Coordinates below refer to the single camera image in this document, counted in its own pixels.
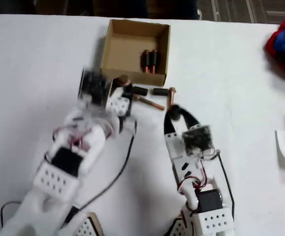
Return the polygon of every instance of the robotic arm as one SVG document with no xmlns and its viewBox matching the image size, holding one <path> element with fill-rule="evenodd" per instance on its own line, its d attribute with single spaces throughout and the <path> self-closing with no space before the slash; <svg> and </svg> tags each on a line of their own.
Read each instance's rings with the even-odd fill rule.
<svg viewBox="0 0 285 236">
<path fill-rule="evenodd" d="M 102 75 L 84 71 L 77 108 L 55 130 L 32 189 L 0 236 L 90 235 L 86 206 L 76 211 L 73 204 L 106 139 L 124 129 L 132 103 L 124 87 L 111 94 L 111 86 Z"/>
<path fill-rule="evenodd" d="M 166 236 L 233 236 L 234 200 L 210 127 L 173 105 L 165 115 L 164 136 L 177 191 L 186 197 Z"/>
</svg>

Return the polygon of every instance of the white table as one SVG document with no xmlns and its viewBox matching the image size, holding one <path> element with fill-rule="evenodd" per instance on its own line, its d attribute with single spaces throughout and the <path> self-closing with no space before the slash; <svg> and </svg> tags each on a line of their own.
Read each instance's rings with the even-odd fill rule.
<svg viewBox="0 0 285 236">
<path fill-rule="evenodd" d="M 75 104 L 82 68 L 98 65 L 108 21 L 0 15 L 0 207 L 30 188 L 52 130 Z M 236 234 L 285 235 L 285 164 L 278 162 L 274 133 L 285 129 L 285 81 L 263 52 L 277 26 L 148 21 L 171 25 L 165 86 L 174 86 L 175 101 L 212 126 L 236 203 Z M 89 211 L 106 235 L 159 236 L 185 200 L 176 192 L 163 138 L 164 112 L 137 103 L 133 113 L 140 122 L 129 164 Z M 128 140 L 124 134 L 106 146 L 80 203 L 118 172 Z M 5 210 L 5 219 L 15 208 Z"/>
</svg>

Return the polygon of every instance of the cardboard box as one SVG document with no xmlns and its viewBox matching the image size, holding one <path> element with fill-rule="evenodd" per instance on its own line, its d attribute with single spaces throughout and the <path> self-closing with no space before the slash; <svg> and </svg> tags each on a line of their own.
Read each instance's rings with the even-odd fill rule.
<svg viewBox="0 0 285 236">
<path fill-rule="evenodd" d="M 133 83 L 163 86 L 167 72 L 170 26 L 110 20 L 101 62 L 108 79 L 127 75 Z M 145 50 L 158 51 L 157 73 L 144 73 L 141 55 Z"/>
</svg>

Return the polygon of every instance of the black wire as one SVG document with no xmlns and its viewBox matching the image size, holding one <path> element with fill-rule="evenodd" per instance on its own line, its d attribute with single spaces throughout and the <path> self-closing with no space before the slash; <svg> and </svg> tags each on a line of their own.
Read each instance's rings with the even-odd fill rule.
<svg viewBox="0 0 285 236">
<path fill-rule="evenodd" d="M 134 123 L 134 128 L 135 128 L 135 133 L 137 131 L 137 121 L 135 121 Z M 128 147 L 128 151 L 127 151 L 127 156 L 126 156 L 126 159 L 125 159 L 125 162 L 121 168 L 121 170 L 118 172 L 118 174 L 116 175 L 116 177 L 113 179 L 112 182 L 110 182 L 109 185 L 107 185 L 100 193 L 98 193 L 95 197 L 93 197 L 92 199 L 90 199 L 87 203 L 85 203 L 82 207 L 79 208 L 79 212 L 84 210 L 88 205 L 90 205 L 92 202 L 94 202 L 96 199 L 98 199 L 100 196 L 102 196 L 107 190 L 109 190 L 113 185 L 114 183 L 119 179 L 119 177 L 122 175 L 122 173 L 124 172 L 124 169 L 128 163 L 128 160 L 129 160 L 129 156 L 130 156 L 130 151 L 131 151 L 131 147 L 132 147 L 132 144 L 133 144 L 133 140 L 134 140 L 134 136 L 135 134 L 132 136 L 131 138 L 131 141 L 130 141 L 130 144 L 129 144 L 129 147 Z"/>
<path fill-rule="evenodd" d="M 218 155 L 218 158 L 219 158 L 219 161 L 220 161 L 223 173 L 224 173 L 224 177 L 225 177 L 227 188 L 229 189 L 229 193 L 230 193 L 230 197 L 231 197 L 231 201 L 232 201 L 232 217 L 233 217 L 233 220 L 234 220 L 234 198 L 233 198 L 233 195 L 232 195 L 232 190 L 231 190 L 230 183 L 229 183 L 229 180 L 227 178 L 227 175 L 226 175 L 226 172 L 225 172 L 225 169 L 224 169 L 224 166 L 223 166 L 220 154 Z"/>
<path fill-rule="evenodd" d="M 0 222 L 1 222 L 1 228 L 3 228 L 3 209 L 9 205 L 9 204 L 21 204 L 20 201 L 10 201 L 10 202 L 7 202 L 5 204 L 3 204 L 3 206 L 1 207 L 0 209 Z"/>
</svg>

